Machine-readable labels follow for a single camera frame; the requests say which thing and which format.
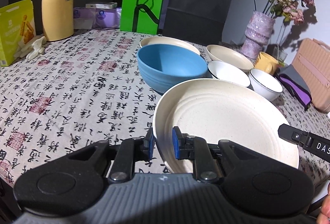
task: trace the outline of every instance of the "tablecloth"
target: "tablecloth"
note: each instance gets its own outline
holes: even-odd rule
[[[144,136],[160,98],[137,67],[139,42],[149,36],[78,30],[32,61],[0,68],[0,176],[13,185],[27,170],[95,141]],[[209,61],[206,48],[194,45]],[[286,90],[274,105],[292,126],[329,138],[327,116],[314,108],[304,112]],[[328,178],[329,163],[299,153],[299,168],[315,185]],[[136,163],[136,172],[168,171],[155,148],[151,161]]]

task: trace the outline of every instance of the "pink vase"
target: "pink vase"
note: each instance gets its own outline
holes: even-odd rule
[[[273,32],[275,19],[267,15],[254,11],[250,22],[246,26],[246,40],[240,49],[242,54],[250,58],[257,58],[262,46],[268,44],[268,40]]]

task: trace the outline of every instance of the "white plate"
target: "white plate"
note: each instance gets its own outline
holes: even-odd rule
[[[190,43],[179,40],[179,39],[175,39],[175,38],[171,38],[171,37],[164,37],[164,36],[153,36],[153,37],[145,38],[140,42],[140,47],[147,46],[147,45],[156,45],[156,44],[179,46],[179,47],[189,49],[190,51],[193,51],[194,53],[196,53],[199,56],[201,55],[199,50],[196,47],[194,47],[193,45],[191,45]]]
[[[220,60],[229,63],[247,73],[254,68],[253,63],[235,50],[219,45],[208,45],[207,53],[212,60]]]
[[[189,160],[174,157],[172,128],[217,144],[229,139],[298,168],[298,147],[278,137],[288,124],[276,107],[254,91],[226,81],[194,79],[169,89],[153,116],[153,133],[162,159],[172,173],[191,173]]]

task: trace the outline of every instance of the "yellow thermos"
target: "yellow thermos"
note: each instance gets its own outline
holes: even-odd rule
[[[73,35],[73,0],[42,0],[42,27],[47,41]]]

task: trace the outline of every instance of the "person's hand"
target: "person's hand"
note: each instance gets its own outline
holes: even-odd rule
[[[328,196],[324,199],[321,212],[317,217],[316,224],[329,224],[330,221],[330,183],[328,185]]]

